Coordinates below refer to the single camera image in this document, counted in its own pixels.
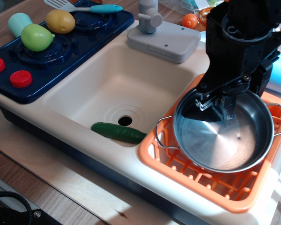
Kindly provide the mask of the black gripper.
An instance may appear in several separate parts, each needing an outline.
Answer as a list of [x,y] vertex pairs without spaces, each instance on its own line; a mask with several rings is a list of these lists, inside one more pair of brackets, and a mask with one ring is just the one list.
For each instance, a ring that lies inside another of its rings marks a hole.
[[211,107],[224,120],[234,118],[233,84],[245,75],[251,76],[250,91],[262,96],[279,56],[281,31],[273,30],[280,23],[281,0],[229,0],[210,11],[206,29],[210,65],[195,100],[201,111]]

